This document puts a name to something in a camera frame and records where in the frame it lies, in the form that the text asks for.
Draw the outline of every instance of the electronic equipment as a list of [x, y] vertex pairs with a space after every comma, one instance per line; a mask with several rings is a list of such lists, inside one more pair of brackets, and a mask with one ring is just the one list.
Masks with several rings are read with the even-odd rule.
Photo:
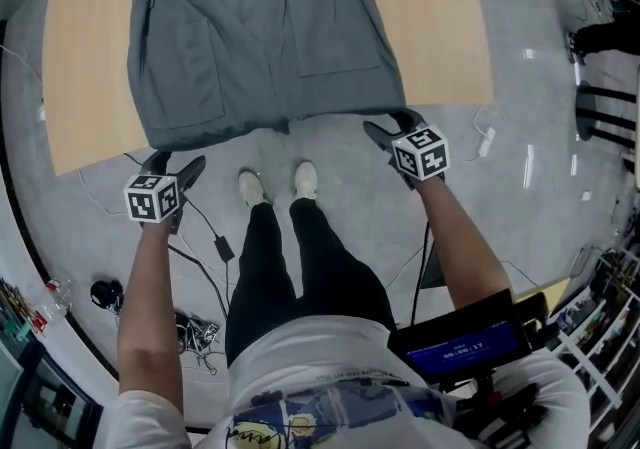
[[511, 291], [393, 332], [389, 349], [427, 383], [477, 378], [529, 355], [532, 346]]
[[389, 337], [389, 349], [443, 392], [475, 380], [478, 392], [458, 401], [454, 429], [496, 449], [530, 446], [528, 431], [539, 425], [546, 409], [535, 404], [539, 393], [531, 384], [507, 398], [494, 391], [496, 367], [526, 357], [557, 335], [548, 325], [542, 293], [514, 304], [504, 290], [482, 301]]

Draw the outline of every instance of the red object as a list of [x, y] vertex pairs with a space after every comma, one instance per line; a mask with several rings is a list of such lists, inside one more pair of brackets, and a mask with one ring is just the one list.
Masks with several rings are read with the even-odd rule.
[[487, 398], [487, 403], [489, 403], [490, 405], [497, 405], [500, 402], [502, 402], [501, 392], [492, 392], [491, 394], [489, 394], [489, 397]]
[[36, 315], [31, 323], [33, 324], [33, 327], [39, 332], [44, 332], [44, 327], [47, 326], [47, 320], [42, 317], [42, 314], [40, 314], [40, 312], [36, 312]]

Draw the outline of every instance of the white sneaker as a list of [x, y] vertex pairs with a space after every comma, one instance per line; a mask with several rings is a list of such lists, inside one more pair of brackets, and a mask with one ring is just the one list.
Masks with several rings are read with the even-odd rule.
[[293, 184], [296, 200], [299, 198], [315, 200], [318, 197], [318, 172], [311, 161], [303, 161], [298, 165]]
[[267, 202], [267, 196], [264, 193], [260, 177], [250, 170], [243, 170], [238, 176], [238, 187], [240, 189], [240, 197], [249, 207], [255, 207], [258, 204]]

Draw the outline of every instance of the blue screen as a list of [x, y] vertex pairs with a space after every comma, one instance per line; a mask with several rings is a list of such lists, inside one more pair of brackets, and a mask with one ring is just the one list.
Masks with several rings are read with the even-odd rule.
[[427, 374], [443, 375], [514, 353], [520, 344], [508, 321], [407, 356]]

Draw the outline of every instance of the printed graphic on shirt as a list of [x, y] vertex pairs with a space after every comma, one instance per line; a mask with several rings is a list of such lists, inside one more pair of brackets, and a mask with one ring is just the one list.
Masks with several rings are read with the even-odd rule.
[[[275, 401], [268, 403], [268, 398]], [[280, 391], [261, 394], [251, 404], [252, 408], [234, 416], [227, 447], [320, 449], [340, 430], [386, 421], [407, 409], [419, 419], [444, 419], [440, 397], [428, 389], [394, 389], [370, 378], [284, 398]]]
[[329, 394], [311, 394], [296, 394], [284, 401], [295, 449], [316, 447], [329, 439], [341, 424]]
[[335, 374], [324, 374], [316, 377], [317, 381], [345, 381], [348, 383], [361, 383], [362, 385], [389, 385], [391, 382], [402, 383], [408, 386], [409, 383], [393, 373], [383, 371], [381, 369], [365, 369], [358, 371], [349, 371]]
[[414, 417], [438, 422], [444, 420], [442, 400], [428, 389], [397, 389]]
[[282, 449], [287, 447], [280, 403], [263, 404], [236, 414], [227, 434], [238, 449]]
[[350, 428], [363, 428], [390, 419], [400, 411], [396, 396], [389, 387], [339, 385], [337, 391]]

